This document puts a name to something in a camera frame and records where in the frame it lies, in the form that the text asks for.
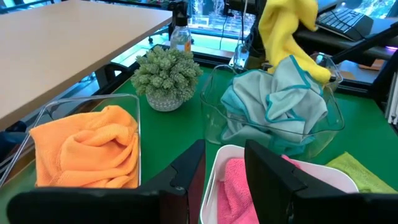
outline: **desk surface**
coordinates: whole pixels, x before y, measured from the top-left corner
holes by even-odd
[[[171,20],[155,9],[69,0],[0,16],[0,129]]]
[[[155,111],[146,98],[140,96],[142,182],[158,174],[195,140],[203,138],[199,92],[211,68],[202,69],[205,74],[200,78],[195,96],[173,112]],[[135,90],[130,80],[127,80],[115,93],[135,93]],[[314,162],[326,164],[348,151],[370,171],[398,190],[398,175],[394,172],[398,169],[398,138],[377,105],[372,100],[355,96],[338,94],[336,98],[345,119],[345,129],[336,135]],[[215,144],[206,143],[206,182],[219,148]],[[0,190],[0,223],[6,223],[3,218],[6,217],[6,206],[10,198],[21,191],[33,189],[34,183],[35,164],[32,163]]]

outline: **teal cloth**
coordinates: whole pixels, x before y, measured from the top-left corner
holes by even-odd
[[[273,75],[262,70],[237,75],[221,97],[231,118],[221,141],[242,145],[255,139],[276,153],[299,154],[313,141],[306,134],[327,115],[322,94],[322,87],[292,55]]]

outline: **lime green cloth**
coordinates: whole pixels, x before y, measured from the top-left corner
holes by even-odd
[[[330,161],[326,166],[338,169],[349,175],[361,193],[397,193],[378,176],[370,172],[348,152]]]

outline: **clear glass container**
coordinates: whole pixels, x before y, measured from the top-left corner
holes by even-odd
[[[332,61],[329,61],[327,65],[330,66],[328,68],[332,71],[332,76],[336,77],[323,87],[323,98],[328,108],[328,114],[314,125],[310,134],[292,133],[287,130],[255,125],[248,123],[242,118],[233,116],[233,114],[231,115],[227,113],[226,108],[221,103],[221,97],[227,87],[230,86],[232,78],[242,71],[237,72],[237,70],[229,65],[219,65],[215,67],[200,94],[205,139],[220,146],[225,144],[244,146],[245,139],[253,139],[275,153],[281,154],[283,150],[281,150],[280,145],[275,144],[274,141],[265,141],[260,135],[245,136],[242,141],[238,142],[226,142],[221,139],[221,135],[225,131],[228,123],[233,123],[234,126],[251,126],[259,130],[271,131],[271,133],[297,134],[300,135],[302,139],[311,139],[311,141],[309,141],[308,144],[303,145],[303,151],[300,154],[296,154],[291,157],[302,161],[309,161],[311,158],[319,154],[319,152],[321,152],[329,142],[333,140],[335,135],[344,128],[343,116],[333,96],[333,91],[342,81],[342,78]]]
[[[137,121],[140,134],[139,99],[130,94],[99,95],[81,98],[65,98],[47,103],[37,115],[33,128],[77,113],[101,111],[105,106],[118,105]],[[34,166],[34,141],[30,134],[24,139],[0,179],[0,187],[9,182],[28,165]],[[139,184],[141,184],[141,144],[139,146]]]

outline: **green tabletop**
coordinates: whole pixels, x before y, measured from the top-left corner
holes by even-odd
[[[198,90],[190,101],[169,113],[153,110],[144,96],[140,96],[142,182],[146,182],[165,168],[195,140],[203,138],[199,92],[210,68],[202,67]],[[135,93],[130,81],[115,93]],[[388,125],[377,105],[369,99],[336,95],[345,119],[345,129],[316,157],[313,162],[326,164],[344,151],[374,172],[391,187],[398,189],[398,138]],[[206,182],[220,146],[206,144]],[[21,191],[34,187],[34,164],[0,190],[0,223],[6,223],[6,205]]]

